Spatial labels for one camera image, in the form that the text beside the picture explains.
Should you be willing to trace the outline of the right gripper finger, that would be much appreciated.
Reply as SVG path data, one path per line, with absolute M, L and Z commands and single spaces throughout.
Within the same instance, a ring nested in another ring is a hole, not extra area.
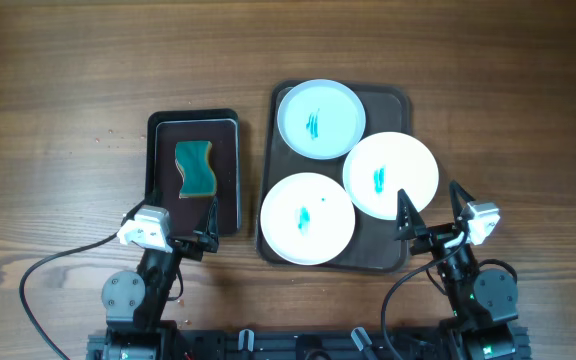
M 453 217 L 458 220 L 463 211 L 462 203 L 468 204 L 475 200 L 457 181 L 449 183 L 449 195 L 451 200 Z
M 427 227 L 404 189 L 397 193 L 397 240 L 416 239 L 427 234 Z

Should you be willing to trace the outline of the green yellow sponge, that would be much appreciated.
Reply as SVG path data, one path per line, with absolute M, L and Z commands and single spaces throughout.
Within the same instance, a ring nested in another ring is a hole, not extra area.
M 212 197 L 217 178 L 210 166 L 212 143 L 208 140 L 182 141 L 175 146 L 175 164 L 182 177 L 179 198 Z

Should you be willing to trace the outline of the white plate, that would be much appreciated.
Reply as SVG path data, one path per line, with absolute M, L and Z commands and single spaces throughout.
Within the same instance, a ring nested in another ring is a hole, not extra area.
M 363 137 L 366 111 L 358 95 L 332 80 L 302 82 L 279 103 L 277 127 L 296 153 L 331 160 L 348 153 Z
M 333 179 L 318 173 L 290 175 L 265 196 L 259 216 L 270 248 L 298 265 L 319 265 L 340 255 L 355 229 L 354 205 Z
M 342 182 L 362 212 L 394 220 L 401 189 L 417 210 L 429 205 L 439 185 L 439 169 L 431 151 L 416 138 L 380 132 L 362 139 L 348 153 Z

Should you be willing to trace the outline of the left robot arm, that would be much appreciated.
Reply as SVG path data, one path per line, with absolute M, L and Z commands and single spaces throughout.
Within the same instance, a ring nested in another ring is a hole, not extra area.
M 219 248 L 218 199 L 210 198 L 193 230 L 194 240 L 170 235 L 169 212 L 156 205 L 160 194 L 153 191 L 122 220 L 117 237 L 124 245 L 143 249 L 134 271 L 113 274 L 102 288 L 107 330 L 98 339 L 89 339 L 88 359 L 191 359 L 192 346 L 174 321 L 162 319 L 175 281 L 181 281 L 180 262 L 200 261 L 206 252 Z

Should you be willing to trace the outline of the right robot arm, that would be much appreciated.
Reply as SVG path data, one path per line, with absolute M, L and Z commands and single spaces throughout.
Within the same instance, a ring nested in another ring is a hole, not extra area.
M 435 355 L 441 359 L 510 359 L 517 341 L 510 323 L 518 318 L 518 275 L 497 259 L 478 261 L 474 245 L 481 245 L 500 221 L 492 202 L 478 202 L 461 185 L 449 184 L 454 221 L 428 227 L 405 190 L 397 193 L 396 238 L 410 240 L 411 255 L 429 253 L 432 260 L 399 279 L 385 296 L 381 331 L 396 359 L 394 337 L 388 334 L 386 311 L 396 290 L 419 273 L 436 269 L 440 287 L 453 316 L 432 332 Z

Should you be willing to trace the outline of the small black tray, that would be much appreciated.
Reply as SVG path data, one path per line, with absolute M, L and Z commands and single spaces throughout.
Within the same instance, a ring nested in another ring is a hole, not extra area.
M 241 228 L 239 121 L 232 109 L 160 111 L 147 126 L 145 193 L 157 191 L 156 206 L 169 212 L 170 234 L 190 236 L 212 203 L 210 197 L 179 196 L 183 177 L 175 163 L 179 142 L 208 141 L 208 163 L 216 176 L 217 220 L 221 236 Z

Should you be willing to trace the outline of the large brown serving tray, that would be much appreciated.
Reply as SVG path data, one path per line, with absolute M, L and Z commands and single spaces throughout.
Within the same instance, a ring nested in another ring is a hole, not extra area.
M 333 160 L 312 160 L 292 149 L 281 138 L 277 126 L 277 110 L 285 95 L 300 84 L 300 79 L 278 83 L 271 93 L 268 129 L 264 149 L 264 167 L 259 199 L 264 200 L 270 189 L 283 178 L 301 172 L 325 175 L 342 182 L 344 157 Z M 393 85 L 345 84 L 361 100 L 366 111 L 365 136 L 380 132 L 412 133 L 412 106 L 407 95 Z M 395 223 L 355 211 L 355 230 L 341 254 L 320 264 L 319 269 L 372 274 L 390 274 L 405 265 L 409 250 L 405 241 L 394 238 Z

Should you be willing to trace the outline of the white plate top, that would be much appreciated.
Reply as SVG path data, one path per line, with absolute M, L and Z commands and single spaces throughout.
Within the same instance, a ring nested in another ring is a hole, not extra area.
M 366 111 L 358 95 L 332 80 L 302 82 L 279 103 L 277 127 L 296 153 L 331 160 L 348 153 L 363 137 Z

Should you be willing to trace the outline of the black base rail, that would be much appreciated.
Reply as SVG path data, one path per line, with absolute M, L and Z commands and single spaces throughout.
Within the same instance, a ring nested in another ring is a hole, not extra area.
M 510 330 L 510 339 L 490 332 L 464 336 L 455 344 L 431 327 L 399 328 L 391 341 L 404 359 L 519 359 L 532 357 L 525 328 Z M 362 329 L 320 332 L 176 331 L 166 348 L 159 337 L 111 338 L 92 335 L 88 359 L 391 359 L 384 337 Z

